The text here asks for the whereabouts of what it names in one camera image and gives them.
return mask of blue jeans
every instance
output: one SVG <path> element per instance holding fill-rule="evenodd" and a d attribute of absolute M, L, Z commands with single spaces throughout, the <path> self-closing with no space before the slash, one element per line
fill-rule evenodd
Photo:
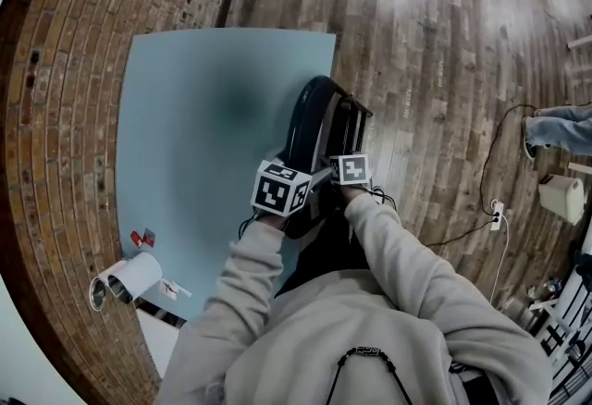
<path fill-rule="evenodd" d="M 552 145 L 576 155 L 592 155 L 592 104 L 539 109 L 526 118 L 526 141 Z"/>

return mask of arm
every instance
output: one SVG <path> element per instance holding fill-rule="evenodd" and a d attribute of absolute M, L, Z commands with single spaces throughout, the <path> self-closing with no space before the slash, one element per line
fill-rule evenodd
<path fill-rule="evenodd" d="M 196 405 L 216 395 L 227 369 L 263 333 L 274 279 L 281 273 L 283 233 L 275 218 L 251 224 L 217 280 L 217 292 L 186 323 L 166 369 L 157 404 Z"/>
<path fill-rule="evenodd" d="M 547 402 L 549 359 L 530 335 L 403 229 L 390 207 L 362 194 L 350 202 L 345 216 L 380 287 L 401 311 L 434 323 L 454 361 L 499 377 L 519 403 Z"/>

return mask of table top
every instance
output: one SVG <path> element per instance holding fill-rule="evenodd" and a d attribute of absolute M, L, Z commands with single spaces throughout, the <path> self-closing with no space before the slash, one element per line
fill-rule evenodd
<path fill-rule="evenodd" d="M 155 245 L 142 250 L 192 293 L 173 301 L 154 286 L 143 298 L 188 320 L 202 311 L 252 213 L 256 169 L 284 146 L 306 82 L 330 75 L 334 47 L 334 35 L 266 29 L 134 38 L 117 129 L 122 251 L 136 254 L 130 233 L 149 228 Z"/>

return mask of power outlet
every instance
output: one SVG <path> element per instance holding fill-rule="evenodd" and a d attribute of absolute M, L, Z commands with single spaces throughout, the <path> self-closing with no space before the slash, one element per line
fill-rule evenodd
<path fill-rule="evenodd" d="M 503 215 L 503 202 L 495 202 L 493 204 L 493 222 L 491 223 L 492 231 L 499 231 L 501 227 L 501 215 Z"/>

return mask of gray hoodie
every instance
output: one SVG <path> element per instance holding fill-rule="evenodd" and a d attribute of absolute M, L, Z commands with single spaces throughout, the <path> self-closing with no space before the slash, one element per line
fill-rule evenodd
<path fill-rule="evenodd" d="M 320 276 L 272 299 L 283 234 L 249 226 L 203 314 L 184 325 L 156 403 L 324 405 L 339 358 L 383 350 L 413 405 L 466 404 L 452 361 L 479 368 L 500 403 L 542 405 L 551 368 L 539 344 L 369 194 L 345 216 L 370 271 Z M 404 404 L 384 362 L 351 356 L 331 404 Z"/>

